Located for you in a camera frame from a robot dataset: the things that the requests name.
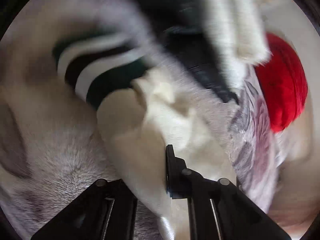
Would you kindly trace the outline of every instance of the red fabric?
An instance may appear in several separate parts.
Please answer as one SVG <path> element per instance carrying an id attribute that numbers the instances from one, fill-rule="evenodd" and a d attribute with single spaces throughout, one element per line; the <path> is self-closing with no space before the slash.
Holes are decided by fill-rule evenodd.
<path id="1" fill-rule="evenodd" d="M 307 80 L 294 49 L 278 36 L 268 33 L 271 60 L 255 68 L 267 103 L 273 132 L 282 131 L 304 110 Z"/>

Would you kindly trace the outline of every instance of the gray fur blanket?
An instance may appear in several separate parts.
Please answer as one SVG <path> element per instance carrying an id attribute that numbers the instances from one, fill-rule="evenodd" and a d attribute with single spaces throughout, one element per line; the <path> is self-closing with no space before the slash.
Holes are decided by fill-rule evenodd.
<path id="1" fill-rule="evenodd" d="M 265 212 L 274 193 L 276 151 L 259 82 L 248 68 L 239 106 L 205 90 L 157 44 L 132 0 L 31 0 L 0 43 L 0 206 L 22 239 L 99 178 L 117 179 L 95 112 L 56 76 L 57 41 L 95 28 L 130 35 L 171 73 L 225 150 L 244 192 Z M 139 203 L 135 239 L 160 239 Z"/>

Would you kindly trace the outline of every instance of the crumpled white cloth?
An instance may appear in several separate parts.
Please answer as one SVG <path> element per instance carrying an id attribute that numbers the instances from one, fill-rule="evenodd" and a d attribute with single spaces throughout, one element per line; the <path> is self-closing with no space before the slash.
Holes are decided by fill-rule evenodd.
<path id="1" fill-rule="evenodd" d="M 155 67 L 133 81 L 133 89 L 107 96 L 98 112 L 98 128 L 120 177 L 159 217 L 165 239 L 189 239 L 185 200 L 166 192 L 165 147 L 205 178 L 228 178 L 235 171 L 208 125 L 186 95 L 172 86 L 168 73 Z"/>

